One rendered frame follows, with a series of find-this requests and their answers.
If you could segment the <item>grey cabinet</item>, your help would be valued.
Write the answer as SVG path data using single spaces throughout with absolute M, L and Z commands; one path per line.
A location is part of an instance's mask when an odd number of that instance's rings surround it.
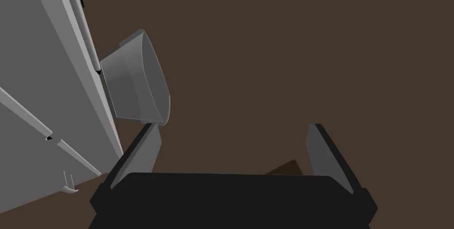
M 60 192 L 63 171 L 75 185 L 98 177 L 60 140 L 101 174 L 123 154 L 70 0 L 0 0 L 0 87 L 53 132 L 0 103 L 0 214 Z

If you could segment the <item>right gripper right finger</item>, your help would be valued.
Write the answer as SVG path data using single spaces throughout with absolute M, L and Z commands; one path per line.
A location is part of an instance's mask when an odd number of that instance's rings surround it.
M 361 188 L 322 124 L 309 124 L 305 145 L 315 175 L 332 177 L 351 194 Z

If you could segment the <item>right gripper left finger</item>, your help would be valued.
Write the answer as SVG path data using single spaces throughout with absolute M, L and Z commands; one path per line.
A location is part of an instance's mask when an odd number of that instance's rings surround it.
M 146 124 L 115 164 L 102 190 L 144 190 L 152 175 L 162 140 L 156 123 Z

